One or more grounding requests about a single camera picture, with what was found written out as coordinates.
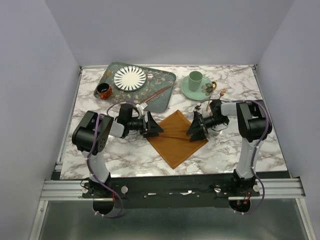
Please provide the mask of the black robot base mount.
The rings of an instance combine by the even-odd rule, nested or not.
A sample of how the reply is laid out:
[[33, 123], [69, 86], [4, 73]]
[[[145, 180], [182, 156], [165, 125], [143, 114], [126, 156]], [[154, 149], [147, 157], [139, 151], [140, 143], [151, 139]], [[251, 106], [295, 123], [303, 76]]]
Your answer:
[[111, 177], [108, 189], [89, 180], [82, 197], [105, 202], [109, 207], [138, 208], [228, 208], [231, 198], [247, 200], [260, 196], [252, 180], [237, 184], [231, 173], [148, 177]]

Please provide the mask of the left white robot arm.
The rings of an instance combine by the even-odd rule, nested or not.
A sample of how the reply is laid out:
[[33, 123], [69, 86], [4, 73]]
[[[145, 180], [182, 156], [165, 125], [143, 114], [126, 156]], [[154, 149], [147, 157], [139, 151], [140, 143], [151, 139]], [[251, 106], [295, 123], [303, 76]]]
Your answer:
[[89, 110], [74, 130], [71, 141], [86, 158], [89, 178], [96, 182], [93, 191], [99, 197], [107, 197], [111, 191], [111, 185], [107, 182], [110, 172], [103, 154], [108, 137], [124, 139], [131, 131], [136, 131], [148, 138], [158, 137], [164, 132], [151, 113], [144, 111], [146, 106], [145, 103], [124, 103], [120, 106], [116, 118]]

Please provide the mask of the orange-brown cloth napkin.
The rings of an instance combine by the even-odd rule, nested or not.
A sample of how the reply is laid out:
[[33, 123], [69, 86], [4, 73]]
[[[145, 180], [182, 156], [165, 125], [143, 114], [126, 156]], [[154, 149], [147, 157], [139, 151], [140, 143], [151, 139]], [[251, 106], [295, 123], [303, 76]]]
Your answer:
[[172, 169], [178, 167], [208, 142], [207, 139], [190, 141], [191, 137], [187, 135], [187, 130], [191, 122], [180, 110], [162, 120], [159, 125], [164, 132], [159, 133], [159, 136], [148, 137], [147, 140]]

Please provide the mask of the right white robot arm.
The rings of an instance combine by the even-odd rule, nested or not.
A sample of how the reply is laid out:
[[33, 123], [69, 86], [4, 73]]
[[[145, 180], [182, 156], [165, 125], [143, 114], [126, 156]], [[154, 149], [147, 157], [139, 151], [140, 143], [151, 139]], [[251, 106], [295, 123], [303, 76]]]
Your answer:
[[193, 121], [186, 132], [190, 141], [207, 138], [208, 129], [219, 125], [229, 125], [229, 117], [237, 118], [238, 131], [242, 137], [239, 162], [233, 171], [230, 191], [241, 196], [256, 180], [255, 166], [257, 154], [263, 141], [272, 131], [272, 123], [263, 100], [236, 100], [223, 102], [213, 99], [209, 104], [211, 116], [203, 117], [201, 104], [193, 109]]

